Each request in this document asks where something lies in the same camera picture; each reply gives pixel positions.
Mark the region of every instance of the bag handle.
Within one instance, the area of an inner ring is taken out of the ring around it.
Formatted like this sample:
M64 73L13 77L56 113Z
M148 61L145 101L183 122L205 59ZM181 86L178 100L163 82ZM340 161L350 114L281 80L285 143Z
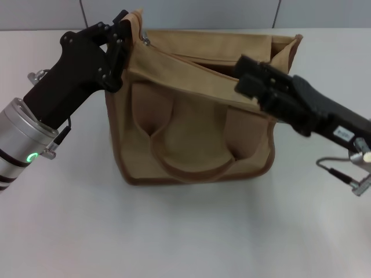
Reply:
M150 150L158 164L173 178L182 182L209 182L224 175L238 159L251 157L261 143L268 121L242 110L229 108L224 127L224 140L231 158L222 165L205 171L187 171L170 165L161 153L163 132L169 124L174 104L174 91L153 83L135 83L132 88L133 120L137 127L150 138ZM255 136L244 130L253 130Z

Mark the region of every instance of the white table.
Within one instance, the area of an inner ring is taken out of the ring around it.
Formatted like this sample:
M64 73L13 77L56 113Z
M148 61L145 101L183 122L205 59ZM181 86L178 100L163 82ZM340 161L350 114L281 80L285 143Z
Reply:
M303 34L291 74L371 118L370 29L249 31ZM29 72L54 65L63 33L0 32L0 109L30 90ZM95 93L73 114L57 158L38 158L0 195L0 276L370 277L371 192L358 198L315 166L347 151L284 124L274 138L274 165L260 178L133 187Z

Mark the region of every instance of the canvas tote bag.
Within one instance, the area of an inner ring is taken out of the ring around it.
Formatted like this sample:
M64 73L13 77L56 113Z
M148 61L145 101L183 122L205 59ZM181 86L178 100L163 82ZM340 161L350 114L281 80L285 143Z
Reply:
M236 92L242 54L288 73L301 36L147 31L128 14L132 40L123 86L106 92L112 148L130 184L257 177L274 160L276 119Z

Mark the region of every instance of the gray wall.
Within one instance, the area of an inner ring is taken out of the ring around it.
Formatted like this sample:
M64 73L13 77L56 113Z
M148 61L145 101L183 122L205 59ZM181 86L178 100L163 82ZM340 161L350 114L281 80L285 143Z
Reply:
M279 6L279 0L81 1L90 25L143 7L146 28L271 28ZM371 27L370 10L370 0L282 0L275 28ZM79 0L0 0L0 30L84 26Z

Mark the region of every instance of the white surface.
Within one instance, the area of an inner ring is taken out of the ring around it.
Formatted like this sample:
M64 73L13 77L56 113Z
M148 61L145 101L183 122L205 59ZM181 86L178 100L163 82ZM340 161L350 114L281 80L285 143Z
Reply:
M282 0L275 28L371 27L369 0Z
M0 30L85 28L79 0L1 0Z
M370 117L371 30L251 32L302 33L291 73ZM0 33L0 108L30 90L30 71L57 61L62 34ZM97 92L57 158L38 158L0 195L1 277L370 277L371 192L358 198L314 164L347 152L287 125L274 137L263 177L133 187L115 165Z
M89 25L144 8L144 28L271 28L279 0L82 0Z

